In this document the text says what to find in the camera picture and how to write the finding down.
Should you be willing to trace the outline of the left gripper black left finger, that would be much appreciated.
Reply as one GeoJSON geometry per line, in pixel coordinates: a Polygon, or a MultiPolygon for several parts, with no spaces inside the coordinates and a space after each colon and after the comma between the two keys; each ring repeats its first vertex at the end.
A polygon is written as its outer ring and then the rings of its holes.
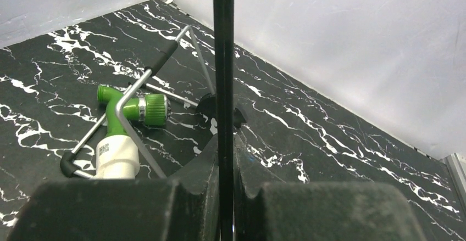
{"type": "Polygon", "coordinates": [[[217,240],[218,139],[165,179],[48,182],[8,240],[217,240]]]}

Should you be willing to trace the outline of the white dry-erase board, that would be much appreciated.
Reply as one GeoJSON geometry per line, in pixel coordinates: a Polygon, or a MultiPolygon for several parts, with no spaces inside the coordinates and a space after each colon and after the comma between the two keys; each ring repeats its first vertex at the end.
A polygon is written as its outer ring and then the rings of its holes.
{"type": "Polygon", "coordinates": [[[221,240],[233,240],[234,0],[213,0],[221,240]]]}

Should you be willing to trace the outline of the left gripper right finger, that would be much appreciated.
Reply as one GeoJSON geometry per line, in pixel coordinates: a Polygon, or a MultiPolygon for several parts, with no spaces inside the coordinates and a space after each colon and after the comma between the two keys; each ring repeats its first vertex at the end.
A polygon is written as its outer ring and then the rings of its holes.
{"type": "Polygon", "coordinates": [[[375,182],[285,182],[234,136],[237,240],[425,240],[407,199],[375,182]]]}

